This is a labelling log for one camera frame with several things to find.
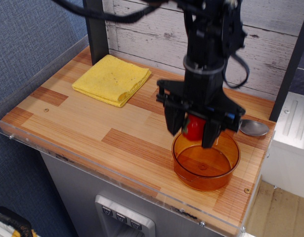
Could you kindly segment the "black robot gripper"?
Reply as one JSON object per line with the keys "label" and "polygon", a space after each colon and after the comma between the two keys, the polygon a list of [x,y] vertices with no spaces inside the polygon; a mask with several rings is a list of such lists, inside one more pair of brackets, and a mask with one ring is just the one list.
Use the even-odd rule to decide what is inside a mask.
{"label": "black robot gripper", "polygon": [[222,130],[236,131],[245,109],[223,91],[223,73],[204,75],[185,71],[184,80],[157,81],[157,101],[164,106],[167,129],[175,136],[183,125],[185,114],[205,119],[202,147],[211,148]]}

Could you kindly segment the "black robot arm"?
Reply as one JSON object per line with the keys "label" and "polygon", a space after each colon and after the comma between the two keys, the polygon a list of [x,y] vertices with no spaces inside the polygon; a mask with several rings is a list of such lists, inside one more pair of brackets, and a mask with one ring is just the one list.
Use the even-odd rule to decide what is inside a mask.
{"label": "black robot arm", "polygon": [[157,100],[164,106],[168,131],[177,132],[186,116],[205,120],[201,128],[202,147],[210,148],[224,130],[237,131],[245,110],[224,91],[229,58],[248,70],[236,55],[244,46],[239,0],[179,0],[187,33],[187,54],[183,59],[184,80],[159,80]]}

